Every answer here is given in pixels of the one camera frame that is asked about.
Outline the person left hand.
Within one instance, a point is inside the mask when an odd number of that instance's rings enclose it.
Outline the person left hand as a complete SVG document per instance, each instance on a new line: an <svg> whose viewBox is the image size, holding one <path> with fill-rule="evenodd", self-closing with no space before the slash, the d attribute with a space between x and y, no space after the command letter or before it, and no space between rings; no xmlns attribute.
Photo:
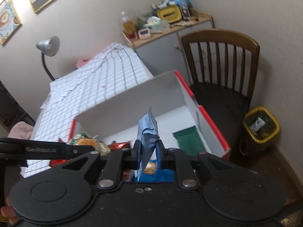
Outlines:
<svg viewBox="0 0 303 227"><path fill-rule="evenodd" d="M1 207L1 215L4 218L8 219L8 223L10 223L11 225L14 225L19 221L12 206L5 205Z"/></svg>

